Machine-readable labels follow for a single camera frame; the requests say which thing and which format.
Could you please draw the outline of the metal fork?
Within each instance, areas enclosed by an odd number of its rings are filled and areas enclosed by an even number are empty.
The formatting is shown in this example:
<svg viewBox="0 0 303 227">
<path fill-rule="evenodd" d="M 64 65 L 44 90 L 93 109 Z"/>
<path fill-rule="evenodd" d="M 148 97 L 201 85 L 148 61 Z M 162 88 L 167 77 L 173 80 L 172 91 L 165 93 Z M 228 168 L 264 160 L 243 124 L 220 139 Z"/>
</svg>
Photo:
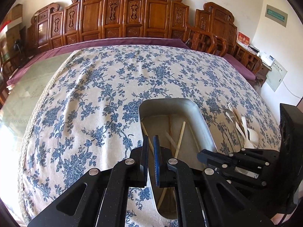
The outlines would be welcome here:
<svg viewBox="0 0 303 227">
<path fill-rule="evenodd" d="M 227 120 L 230 123 L 229 124 L 229 128 L 232 129 L 232 134 L 234 135 L 235 139 L 237 140 L 240 148 L 242 148 L 243 147 L 243 141 L 242 141 L 243 139 L 240 138 L 240 136 L 239 136 L 240 134 L 239 134 L 238 129 L 236 127 L 236 124 L 237 124 L 237 122 L 236 122 L 236 116 L 229 109 L 224 109 L 224 112 L 225 112 L 225 116 L 227 117 Z"/>
</svg>

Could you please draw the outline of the grey metal tray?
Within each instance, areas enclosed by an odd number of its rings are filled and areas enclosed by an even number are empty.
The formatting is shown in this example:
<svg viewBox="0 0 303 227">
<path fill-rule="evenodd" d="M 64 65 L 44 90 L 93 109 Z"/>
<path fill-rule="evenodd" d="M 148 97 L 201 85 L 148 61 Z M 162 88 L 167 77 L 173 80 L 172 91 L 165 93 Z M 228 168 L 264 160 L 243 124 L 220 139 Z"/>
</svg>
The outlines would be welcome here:
<svg viewBox="0 0 303 227">
<path fill-rule="evenodd" d="M 170 149 L 177 158 L 191 168 L 203 170 L 205 165 L 197 159 L 197 154 L 207 149 L 217 152 L 217 148 L 208 125 L 199 107 L 186 98 L 160 98 L 145 100 L 139 106 L 139 117 L 142 127 L 152 139 L 159 137 L 162 147 Z M 153 154 L 149 155 L 148 183 L 152 191 L 151 210 L 162 220 L 171 221 L 177 218 L 174 190 L 169 188 L 161 206 L 158 206 L 162 189 L 155 183 L 155 165 Z"/>
</svg>

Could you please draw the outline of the blue floral tablecloth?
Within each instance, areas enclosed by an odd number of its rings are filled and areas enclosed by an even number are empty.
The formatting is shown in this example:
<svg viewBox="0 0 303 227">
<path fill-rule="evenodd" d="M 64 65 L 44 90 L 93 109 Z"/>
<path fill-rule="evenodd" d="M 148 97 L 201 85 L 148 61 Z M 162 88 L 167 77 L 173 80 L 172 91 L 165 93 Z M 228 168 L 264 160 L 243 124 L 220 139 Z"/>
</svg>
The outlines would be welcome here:
<svg viewBox="0 0 303 227">
<path fill-rule="evenodd" d="M 230 153 L 236 142 L 224 112 L 227 103 L 258 133 L 260 149 L 280 147 L 272 112 L 224 58 L 152 45 L 82 49 L 58 68 L 27 124 L 19 175 L 24 222 L 91 168 L 112 168 L 140 147 L 139 106 L 156 98 L 193 101 L 220 153 Z"/>
</svg>

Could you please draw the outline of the wooden side table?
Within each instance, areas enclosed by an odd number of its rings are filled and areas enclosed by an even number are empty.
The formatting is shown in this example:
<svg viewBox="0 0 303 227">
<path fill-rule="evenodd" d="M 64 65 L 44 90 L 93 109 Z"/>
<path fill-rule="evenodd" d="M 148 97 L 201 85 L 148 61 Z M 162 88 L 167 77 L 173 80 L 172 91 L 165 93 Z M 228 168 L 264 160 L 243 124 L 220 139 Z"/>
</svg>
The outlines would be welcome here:
<svg viewBox="0 0 303 227">
<path fill-rule="evenodd" d="M 266 81 L 266 75 L 267 75 L 270 71 L 272 71 L 272 68 L 263 62 L 262 65 L 261 65 L 261 68 L 260 68 L 259 71 L 255 74 L 256 80 L 258 81 L 258 83 L 260 84 L 261 87 L 262 87 L 263 84 L 265 83 L 265 81 Z"/>
</svg>

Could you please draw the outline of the white router box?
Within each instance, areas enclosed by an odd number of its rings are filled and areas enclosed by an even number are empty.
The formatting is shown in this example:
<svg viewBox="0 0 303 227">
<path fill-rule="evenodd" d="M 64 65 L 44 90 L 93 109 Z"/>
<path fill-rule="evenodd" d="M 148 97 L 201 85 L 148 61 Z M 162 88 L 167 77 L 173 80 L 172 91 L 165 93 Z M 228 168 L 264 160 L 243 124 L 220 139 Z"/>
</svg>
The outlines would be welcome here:
<svg viewBox="0 0 303 227">
<path fill-rule="evenodd" d="M 275 58 L 273 56 L 271 56 L 269 53 L 266 53 L 266 52 L 261 52 L 259 54 L 259 57 L 261 58 L 262 62 L 264 64 L 266 64 L 267 66 L 269 66 L 269 67 L 271 67 L 272 64 L 275 61 Z"/>
</svg>

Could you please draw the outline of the red card on side table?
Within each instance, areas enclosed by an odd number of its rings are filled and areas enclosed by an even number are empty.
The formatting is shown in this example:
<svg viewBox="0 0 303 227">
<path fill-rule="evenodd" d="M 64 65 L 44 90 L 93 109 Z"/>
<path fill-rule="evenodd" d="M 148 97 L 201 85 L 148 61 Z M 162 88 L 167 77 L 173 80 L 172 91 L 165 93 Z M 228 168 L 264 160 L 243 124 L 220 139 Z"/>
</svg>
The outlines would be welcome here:
<svg viewBox="0 0 303 227">
<path fill-rule="evenodd" d="M 249 38 L 249 36 L 246 36 L 244 33 L 238 31 L 237 32 L 237 42 L 241 43 L 245 46 L 248 46 L 250 44 L 250 38 Z"/>
</svg>

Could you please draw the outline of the black desk lamp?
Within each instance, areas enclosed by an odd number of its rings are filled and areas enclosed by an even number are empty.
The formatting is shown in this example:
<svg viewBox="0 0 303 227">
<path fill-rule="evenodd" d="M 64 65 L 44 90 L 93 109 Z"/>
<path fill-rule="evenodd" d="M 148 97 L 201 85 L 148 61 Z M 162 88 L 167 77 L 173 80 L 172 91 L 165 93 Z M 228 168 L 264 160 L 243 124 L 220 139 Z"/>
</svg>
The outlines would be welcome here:
<svg viewBox="0 0 303 227">
<path fill-rule="evenodd" d="M 14 49 L 16 52 L 19 52 L 20 58 L 21 58 L 21 59 L 24 58 L 24 54 L 23 54 L 23 44 L 22 44 L 21 39 L 18 38 L 17 40 L 14 41 L 13 49 Z"/>
</svg>

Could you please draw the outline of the long carved wooden sofa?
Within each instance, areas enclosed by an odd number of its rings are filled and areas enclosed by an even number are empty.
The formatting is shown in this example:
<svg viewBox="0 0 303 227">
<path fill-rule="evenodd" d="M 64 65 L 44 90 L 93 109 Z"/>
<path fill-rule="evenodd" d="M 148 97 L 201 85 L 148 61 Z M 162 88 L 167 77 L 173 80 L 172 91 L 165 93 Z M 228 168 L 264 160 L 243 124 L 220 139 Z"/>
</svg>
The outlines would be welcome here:
<svg viewBox="0 0 303 227">
<path fill-rule="evenodd" d="M 184 39 L 189 6 L 183 0 L 72 0 L 38 10 L 27 29 L 27 52 L 106 38 Z"/>
</svg>

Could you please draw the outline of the stacked cardboard boxes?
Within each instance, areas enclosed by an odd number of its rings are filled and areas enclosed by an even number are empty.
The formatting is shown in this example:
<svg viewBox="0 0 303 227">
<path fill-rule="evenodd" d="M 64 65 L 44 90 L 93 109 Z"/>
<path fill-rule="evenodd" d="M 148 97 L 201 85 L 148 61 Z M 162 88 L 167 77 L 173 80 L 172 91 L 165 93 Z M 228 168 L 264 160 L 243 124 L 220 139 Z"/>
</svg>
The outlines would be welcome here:
<svg viewBox="0 0 303 227">
<path fill-rule="evenodd" d="M 6 61 L 13 54 L 16 40 L 20 39 L 20 24 L 22 23 L 23 5 L 17 4 L 5 16 L 1 23 L 1 57 Z"/>
</svg>

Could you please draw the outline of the white lower wall panel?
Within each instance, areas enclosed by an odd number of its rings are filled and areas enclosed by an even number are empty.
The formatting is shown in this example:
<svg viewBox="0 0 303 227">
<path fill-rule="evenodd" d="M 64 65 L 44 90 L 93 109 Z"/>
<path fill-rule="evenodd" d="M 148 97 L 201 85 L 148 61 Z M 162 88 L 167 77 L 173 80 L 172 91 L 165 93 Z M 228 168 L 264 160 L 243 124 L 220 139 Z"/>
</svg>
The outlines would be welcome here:
<svg viewBox="0 0 303 227">
<path fill-rule="evenodd" d="M 286 74 L 287 70 L 277 60 L 274 60 L 271 66 L 271 71 L 266 75 L 266 83 L 275 92 L 283 82 Z"/>
</svg>

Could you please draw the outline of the grey wall electrical panel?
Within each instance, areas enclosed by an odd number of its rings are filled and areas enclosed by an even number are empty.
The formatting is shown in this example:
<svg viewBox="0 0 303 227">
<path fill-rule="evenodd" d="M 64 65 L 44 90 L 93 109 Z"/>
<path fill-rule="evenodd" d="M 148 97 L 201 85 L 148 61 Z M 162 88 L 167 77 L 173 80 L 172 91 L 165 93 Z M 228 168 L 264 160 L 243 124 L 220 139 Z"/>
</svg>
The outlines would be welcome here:
<svg viewBox="0 0 303 227">
<path fill-rule="evenodd" d="M 265 17 L 286 27 L 288 14 L 270 5 L 266 6 Z"/>
</svg>

